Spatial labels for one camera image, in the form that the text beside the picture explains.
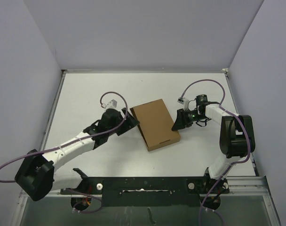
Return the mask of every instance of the cable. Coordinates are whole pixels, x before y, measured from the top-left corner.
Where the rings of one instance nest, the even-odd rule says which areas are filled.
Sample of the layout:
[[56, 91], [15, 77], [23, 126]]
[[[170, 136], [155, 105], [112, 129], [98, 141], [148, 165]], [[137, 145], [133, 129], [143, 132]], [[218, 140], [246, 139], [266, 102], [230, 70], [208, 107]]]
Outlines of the cable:
[[[226, 96], [226, 92], [225, 92], [223, 86], [222, 86], [219, 82], [217, 82], [217, 81], [215, 81], [215, 80], [212, 80], [212, 79], [202, 79], [202, 80], [195, 81], [195, 82], [191, 83], [191, 84], [185, 89], [185, 91], [183, 92], [183, 94], [181, 95], [181, 97], [183, 97], [183, 96], [185, 95], [187, 89], [189, 89], [190, 86], [192, 86], [192, 85], [195, 84], [195, 83], [201, 82], [201, 81], [212, 81], [212, 82], [215, 82], [216, 84], [218, 84], [218, 85], [222, 88], [223, 96], [222, 96], [222, 100], [221, 100], [220, 103], [219, 103], [219, 108], [222, 109], [223, 111], [225, 111], [226, 113], [228, 113], [229, 115], [235, 117], [235, 119], [236, 119], [236, 120], [238, 121], [238, 123], [240, 124], [240, 126], [241, 126], [241, 128], [242, 128], [242, 131], [243, 131], [243, 133], [244, 133], [244, 135], [245, 135], [245, 138], [246, 138], [247, 156], [246, 156], [246, 159], [244, 159], [244, 160], [242, 160], [242, 161], [234, 161], [234, 162], [232, 162], [232, 163], [228, 166], [228, 168], [225, 170], [225, 172], [218, 178], [218, 180], [217, 180], [217, 181], [214, 183], [214, 185], [210, 188], [210, 190], [209, 190], [208, 193], [206, 194], [206, 196], [205, 196], [205, 198], [204, 198], [204, 200], [203, 200], [203, 202], [201, 203], [200, 208], [199, 208], [199, 226], [201, 226], [201, 211], [202, 211], [202, 208], [204, 208], [204, 203], [205, 203], [206, 199], [209, 197], [209, 195], [211, 194], [211, 192], [213, 191], [213, 189], [216, 187], [216, 185], [219, 183], [219, 181], [223, 178], [223, 176], [226, 175], [226, 174], [229, 172], [229, 170], [231, 169], [231, 167], [232, 167], [233, 165], [235, 165], [235, 164], [237, 164], [237, 163], [245, 163], [245, 162], [247, 162], [247, 161], [250, 159], [250, 156], [251, 156], [251, 144], [250, 144], [250, 140], [249, 140], [249, 138], [248, 138], [248, 134], [247, 134], [246, 128], [244, 127], [243, 123], [242, 123], [241, 120], [238, 118], [238, 116], [236, 116], [236, 115], [233, 114], [232, 112], [227, 111], [225, 108], [222, 107], [222, 103], [223, 103], [224, 98], [225, 98], [225, 96]], [[215, 213], [221, 218], [222, 223], [223, 223], [223, 225], [224, 225], [224, 220], [222, 219], [222, 216], [221, 216], [219, 213], [217, 213], [217, 211], [215, 211], [215, 210], [212, 210], [212, 211], [215, 212]]]
[[[109, 130], [107, 130], [107, 131], [101, 132], [101, 133], [96, 133], [96, 134], [93, 134], [93, 135], [89, 135], [89, 136], [86, 136], [86, 137], [81, 137], [81, 138], [79, 138], [79, 139], [75, 139], [75, 140], [73, 140], [73, 141], [71, 141], [71, 142], [69, 142], [69, 143], [67, 143], [67, 144], [62, 145], [62, 146], [61, 146], [62, 148], [63, 148], [63, 147], [67, 147], [67, 146], [69, 146], [69, 145], [72, 145], [72, 144], [74, 144], [74, 143], [76, 143], [76, 142], [79, 142], [79, 140], [85, 140], [85, 139], [88, 139], [88, 138], [91, 138], [91, 137], [96, 137], [96, 136], [99, 136], [99, 135], [103, 135], [103, 134], [106, 134], [106, 133], [110, 133], [110, 132], [116, 130], [117, 128], [119, 128], [119, 127], [123, 124], [123, 122], [126, 120], [126, 117], [127, 117], [127, 114], [128, 114], [128, 105], [127, 105], [127, 102], [126, 102], [125, 98], [124, 98], [121, 94], [119, 94], [119, 93], [117, 93], [117, 92], [114, 92], [114, 91], [106, 92], [106, 93], [104, 93], [104, 94], [100, 97], [100, 104], [102, 105], [102, 99], [103, 99], [103, 97], [104, 97], [105, 95], [107, 95], [107, 94], [110, 94], [110, 93], [116, 94], [116, 95], [118, 95], [119, 97], [121, 97], [122, 100], [124, 101], [124, 104], [125, 104], [126, 113], [125, 113], [125, 115], [124, 115], [124, 117], [123, 117], [123, 120], [119, 123], [119, 125], [117, 125], [116, 127], [112, 128], [112, 129], [109, 129]], [[53, 152], [53, 151], [56, 151], [56, 150], [59, 150], [59, 149], [60, 149], [60, 147], [54, 147], [54, 148], [51, 148], [51, 149], [47, 149], [47, 150], [43, 150], [43, 151], [39, 151], [39, 152], [35, 152], [35, 153], [30, 153], [30, 154], [22, 155], [22, 156], [20, 156], [20, 157], [17, 157], [17, 158], [15, 158], [15, 159], [10, 160], [10, 161], [4, 163], [3, 165], [1, 165], [1, 166], [0, 166], [0, 170], [1, 170], [2, 168], [4, 168], [4, 167], [8, 166], [9, 164], [11, 164], [11, 163], [13, 163], [13, 162], [16, 162], [16, 161], [18, 161], [18, 160], [20, 160], [20, 159], [24, 159], [24, 158], [27, 158], [27, 157], [30, 157], [30, 156], [41, 155], [41, 154], [48, 153], [48, 152]], [[14, 180], [0, 180], [0, 183], [15, 183], [15, 181], [14, 181]]]
[[[66, 190], [69, 191], [69, 192], [72, 192], [72, 193], [74, 193], [74, 194], [80, 194], [80, 195], [83, 195], [83, 196], [86, 196], [86, 197], [90, 197], [90, 198], [92, 198], [92, 199], [98, 200], [98, 201], [101, 203], [100, 207], [99, 207], [98, 209], [96, 209], [96, 210], [79, 211], [79, 213], [96, 213], [96, 212], [98, 212], [99, 210], [101, 210], [101, 208], [102, 208], [102, 200], [101, 200], [101, 199], [98, 199], [97, 197], [92, 196], [92, 195], [90, 195], [90, 194], [84, 194], [84, 193], [81, 193], [81, 192], [74, 191], [73, 189], [70, 189], [70, 188], [67, 188]], [[82, 202], [76, 203], [76, 204], [73, 206], [73, 209], [76, 208], [76, 206], [77, 206], [78, 204], [81, 204], [81, 203], [82, 203]]]

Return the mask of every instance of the purple cable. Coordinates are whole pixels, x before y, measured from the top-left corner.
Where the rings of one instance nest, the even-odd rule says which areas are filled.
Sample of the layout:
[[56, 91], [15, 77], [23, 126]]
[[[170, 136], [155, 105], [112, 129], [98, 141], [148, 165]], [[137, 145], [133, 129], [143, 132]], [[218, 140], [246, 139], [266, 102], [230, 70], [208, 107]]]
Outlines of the purple cable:
[[[77, 192], [77, 191], [74, 191], [74, 190], [69, 189], [69, 188], [67, 188], [66, 190], [69, 191], [69, 192], [75, 193], [75, 194], [81, 194], [81, 195], [83, 195], [83, 196], [90, 197], [90, 198], [92, 198], [92, 199], [98, 200], [98, 201], [101, 203], [100, 207], [99, 207], [98, 209], [96, 209], [96, 210], [79, 211], [79, 213], [96, 213], [96, 212], [98, 212], [99, 210], [101, 210], [101, 208], [102, 208], [102, 200], [98, 199], [97, 197], [94, 197], [94, 196], [92, 196], [92, 195], [90, 195], [90, 194], [84, 194], [84, 193], [81, 193], [81, 192]], [[76, 203], [76, 204], [73, 206], [73, 208], [76, 208], [76, 206], [77, 206], [78, 204], [81, 204], [81, 203], [82, 203], [82, 202]]]
[[[244, 125], [242, 124], [242, 122], [241, 122], [241, 120], [238, 118], [238, 116], [236, 116], [236, 115], [233, 114], [232, 112], [227, 111], [225, 108], [223, 108], [223, 107], [221, 106], [222, 103], [223, 103], [223, 101], [224, 101], [226, 92], [225, 92], [223, 86], [222, 86], [219, 82], [217, 82], [217, 81], [215, 81], [215, 80], [212, 80], [212, 79], [202, 79], [202, 80], [195, 81], [195, 82], [191, 83], [191, 84], [185, 89], [185, 91], [183, 92], [183, 94], [181, 95], [181, 97], [183, 97], [183, 96], [185, 95], [187, 89], [188, 89], [190, 86], [192, 86], [192, 85], [195, 84], [195, 83], [201, 82], [201, 81], [212, 81], [212, 82], [215, 82], [216, 84], [218, 84], [218, 85], [222, 88], [223, 97], [222, 97], [222, 100], [221, 100], [220, 103], [219, 103], [219, 108], [222, 109], [223, 111], [225, 111], [226, 113], [228, 113], [229, 115], [235, 117], [235, 119], [236, 119], [236, 120], [238, 121], [238, 123], [240, 124], [240, 126], [241, 126], [241, 128], [242, 128], [242, 131], [243, 131], [243, 133], [244, 133], [244, 135], [245, 135], [245, 138], [246, 138], [247, 156], [246, 156], [246, 159], [244, 159], [244, 160], [242, 160], [242, 161], [234, 161], [234, 162], [232, 162], [232, 163], [228, 166], [228, 168], [225, 170], [225, 172], [218, 178], [218, 180], [217, 180], [217, 181], [214, 183], [214, 185], [210, 188], [210, 190], [209, 190], [208, 193], [206, 194], [206, 196], [205, 196], [204, 200], [202, 201], [202, 203], [201, 203], [201, 205], [200, 205], [200, 208], [199, 208], [199, 226], [201, 226], [201, 211], [202, 211], [202, 208], [204, 208], [204, 203], [205, 203], [206, 199], [209, 197], [209, 195], [211, 194], [211, 192], [213, 191], [213, 189], [216, 187], [216, 185], [219, 183], [219, 181], [223, 178], [223, 176], [228, 173], [228, 171], [231, 169], [231, 167], [232, 167], [233, 165], [235, 165], [235, 164], [237, 164], [237, 163], [245, 163], [245, 162], [247, 162], [247, 161], [250, 159], [250, 156], [251, 156], [251, 144], [250, 144], [250, 140], [249, 140], [249, 138], [248, 138], [248, 134], [247, 134], [246, 128], [244, 127]], [[213, 210], [213, 209], [210, 209], [210, 208], [208, 208], [208, 209], [211, 210], [211, 211], [213, 211], [213, 212], [215, 212], [215, 213], [220, 217], [220, 219], [222, 220], [223, 225], [225, 225], [222, 216], [221, 216], [217, 211], [215, 211], [215, 210]]]
[[[126, 102], [125, 98], [124, 98], [122, 95], [120, 95], [119, 93], [114, 92], [114, 91], [106, 92], [106, 93], [104, 93], [104, 94], [100, 97], [100, 104], [102, 105], [102, 98], [103, 98], [105, 95], [109, 94], [109, 93], [113, 93], [113, 94], [118, 95], [118, 96], [121, 97], [122, 100], [124, 101], [125, 108], [126, 108], [126, 114], [124, 115], [123, 120], [119, 123], [118, 126], [112, 128], [112, 129], [109, 129], [108, 131], [104, 131], [104, 132], [101, 132], [101, 133], [89, 135], [89, 136], [86, 136], [86, 137], [81, 137], [81, 138], [80, 138], [81, 140], [85, 140], [85, 139], [88, 139], [88, 138], [91, 138], [91, 137], [96, 137], [96, 136], [99, 136], [99, 135], [102, 135], [102, 134], [110, 133], [110, 132], [116, 130], [118, 127], [120, 127], [120, 126], [123, 124], [123, 122], [125, 121], [125, 119], [126, 119], [126, 117], [127, 117], [128, 105], [127, 105], [127, 102]], [[75, 139], [75, 140], [73, 140], [73, 141], [71, 141], [71, 142], [69, 142], [69, 143], [67, 143], [67, 144], [62, 145], [61, 147], [62, 147], [62, 148], [63, 148], [63, 147], [67, 147], [67, 146], [72, 145], [72, 144], [74, 144], [74, 143], [76, 143], [76, 142], [79, 142], [79, 139]], [[53, 151], [56, 151], [56, 150], [59, 150], [59, 149], [60, 149], [60, 147], [54, 147], [54, 148], [51, 148], [51, 149], [47, 149], [47, 150], [43, 150], [43, 151], [39, 151], [39, 152], [35, 152], [35, 153], [30, 153], [30, 154], [22, 155], [22, 156], [20, 156], [20, 157], [17, 157], [17, 158], [15, 158], [15, 159], [10, 160], [10, 161], [4, 163], [3, 165], [1, 165], [1, 166], [0, 166], [0, 170], [1, 170], [2, 168], [4, 168], [4, 167], [8, 166], [9, 164], [11, 164], [11, 163], [13, 163], [13, 162], [15, 162], [15, 161], [18, 161], [18, 160], [20, 160], [20, 159], [24, 159], [24, 158], [27, 158], [27, 157], [30, 157], [30, 156], [36, 156], [36, 155], [40, 155], [40, 154], [44, 154], [44, 153], [48, 153], [48, 152], [53, 152]], [[14, 181], [14, 180], [0, 180], [0, 183], [15, 183], [15, 181]]]

